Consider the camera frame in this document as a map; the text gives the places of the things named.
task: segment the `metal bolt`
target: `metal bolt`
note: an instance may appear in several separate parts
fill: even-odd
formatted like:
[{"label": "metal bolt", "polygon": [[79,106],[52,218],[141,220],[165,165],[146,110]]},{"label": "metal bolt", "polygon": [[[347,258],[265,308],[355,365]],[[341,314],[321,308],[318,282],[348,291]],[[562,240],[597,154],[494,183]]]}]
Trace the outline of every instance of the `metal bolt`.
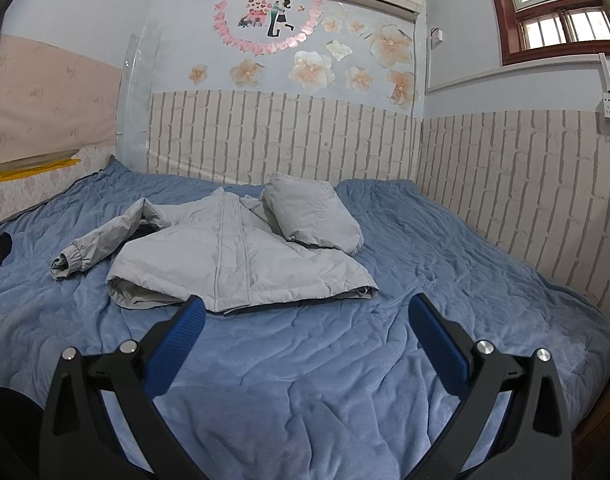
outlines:
[{"label": "metal bolt", "polygon": [[539,348],[536,351],[536,357],[538,357],[538,359],[540,359],[541,361],[547,362],[551,359],[551,354],[546,348]]},{"label": "metal bolt", "polygon": [[72,348],[71,346],[64,349],[61,357],[67,361],[71,361],[76,357],[76,348]]},{"label": "metal bolt", "polygon": [[494,351],[494,345],[489,341],[479,341],[476,343],[476,349],[482,354],[489,355]]},{"label": "metal bolt", "polygon": [[133,354],[136,351],[137,346],[136,341],[128,339],[127,341],[123,341],[118,349],[124,354]]}]

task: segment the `flower wall sticker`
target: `flower wall sticker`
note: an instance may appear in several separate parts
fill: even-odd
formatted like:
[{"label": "flower wall sticker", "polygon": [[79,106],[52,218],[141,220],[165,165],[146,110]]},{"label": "flower wall sticker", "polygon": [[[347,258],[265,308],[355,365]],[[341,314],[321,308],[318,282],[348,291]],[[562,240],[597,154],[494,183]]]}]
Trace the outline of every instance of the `flower wall sticker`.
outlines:
[{"label": "flower wall sticker", "polygon": [[343,28],[343,22],[336,18],[325,18],[321,23],[327,32],[340,32]]},{"label": "flower wall sticker", "polygon": [[412,63],[409,50],[412,40],[396,25],[374,23],[374,31],[365,38],[370,52],[385,68],[392,68],[396,62]]},{"label": "flower wall sticker", "polygon": [[330,70],[331,58],[321,56],[318,52],[301,50],[294,56],[294,64],[294,68],[290,72],[290,79],[301,83],[305,91],[310,94],[326,88],[336,78]]},{"label": "flower wall sticker", "polygon": [[314,32],[321,0],[221,0],[214,29],[223,43],[255,56],[297,47]]},{"label": "flower wall sticker", "polygon": [[207,67],[205,65],[196,65],[192,67],[188,79],[194,81],[195,85],[201,84],[207,77]]},{"label": "flower wall sticker", "polygon": [[352,66],[349,70],[345,70],[345,77],[347,87],[353,88],[361,94],[367,94],[370,91],[370,85],[374,82],[374,78],[367,69],[360,66]]},{"label": "flower wall sticker", "polygon": [[258,86],[263,77],[265,67],[251,59],[244,59],[240,64],[229,70],[231,80],[236,86]]},{"label": "flower wall sticker", "polygon": [[341,2],[336,2],[337,7],[335,9],[335,14],[336,16],[338,16],[339,18],[346,18],[349,16],[349,12],[347,12],[347,9],[345,9],[345,6],[341,3]]},{"label": "flower wall sticker", "polygon": [[363,25],[358,20],[354,20],[353,22],[346,22],[347,30],[349,30],[352,34],[356,36],[361,36],[367,32],[367,25]]},{"label": "flower wall sticker", "polygon": [[387,80],[395,85],[389,102],[400,106],[403,110],[409,110],[414,100],[414,74],[390,70],[387,74]]},{"label": "flower wall sticker", "polygon": [[351,48],[349,48],[347,45],[338,43],[336,40],[330,41],[327,44],[326,49],[330,51],[332,56],[334,56],[337,61],[340,61],[343,57],[349,56],[352,53]]}]

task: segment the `wooden window frame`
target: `wooden window frame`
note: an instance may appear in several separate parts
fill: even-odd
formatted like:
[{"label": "wooden window frame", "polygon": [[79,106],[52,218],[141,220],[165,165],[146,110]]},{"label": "wooden window frame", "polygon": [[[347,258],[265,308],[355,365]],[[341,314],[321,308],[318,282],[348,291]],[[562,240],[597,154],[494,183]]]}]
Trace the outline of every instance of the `wooden window frame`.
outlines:
[{"label": "wooden window frame", "polygon": [[[514,5],[514,0],[494,0],[494,5],[498,18],[503,66],[577,54],[605,53],[610,56],[610,40],[570,42],[568,23],[563,15],[566,10],[604,7],[603,0],[555,0],[518,11]],[[558,14],[561,17],[565,39],[568,43],[527,49],[522,22],[545,14]]]}]

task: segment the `blue quilt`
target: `blue quilt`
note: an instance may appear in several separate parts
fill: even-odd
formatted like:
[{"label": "blue quilt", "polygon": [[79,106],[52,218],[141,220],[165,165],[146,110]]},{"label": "blue quilt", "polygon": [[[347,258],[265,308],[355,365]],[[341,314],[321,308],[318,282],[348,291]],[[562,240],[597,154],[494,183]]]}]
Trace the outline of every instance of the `blue quilt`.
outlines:
[{"label": "blue quilt", "polygon": [[[61,351],[114,351],[140,339],[176,307],[124,310],[105,286],[110,262],[55,282],[59,250],[146,196],[198,200],[218,184],[128,171],[118,161],[0,227],[13,250],[0,268],[0,386],[44,404]],[[258,196],[259,186],[225,186]],[[493,247],[409,181],[349,180],[337,188],[360,223],[356,256],[380,287],[373,300],[276,305],[208,314],[203,335],[169,393],[155,403],[214,480],[400,480],[457,406],[407,320],[424,292],[473,339],[502,352],[551,350],[572,424],[610,374],[610,323],[572,290]],[[106,396],[129,458],[146,466]],[[483,459],[502,399],[469,465]]]}]

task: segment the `jacket sleeve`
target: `jacket sleeve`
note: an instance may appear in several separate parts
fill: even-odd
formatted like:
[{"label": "jacket sleeve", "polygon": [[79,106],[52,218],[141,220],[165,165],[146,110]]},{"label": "jacket sleeve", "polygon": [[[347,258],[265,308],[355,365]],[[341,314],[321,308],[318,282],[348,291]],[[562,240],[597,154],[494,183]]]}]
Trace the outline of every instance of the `jacket sleeve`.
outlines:
[{"label": "jacket sleeve", "polygon": [[141,198],[123,215],[112,218],[64,248],[58,258],[52,262],[50,267],[52,277],[55,280],[62,280],[77,270],[88,270],[95,266],[128,240],[138,229],[141,220],[159,229],[169,226],[160,208],[146,198]]}]

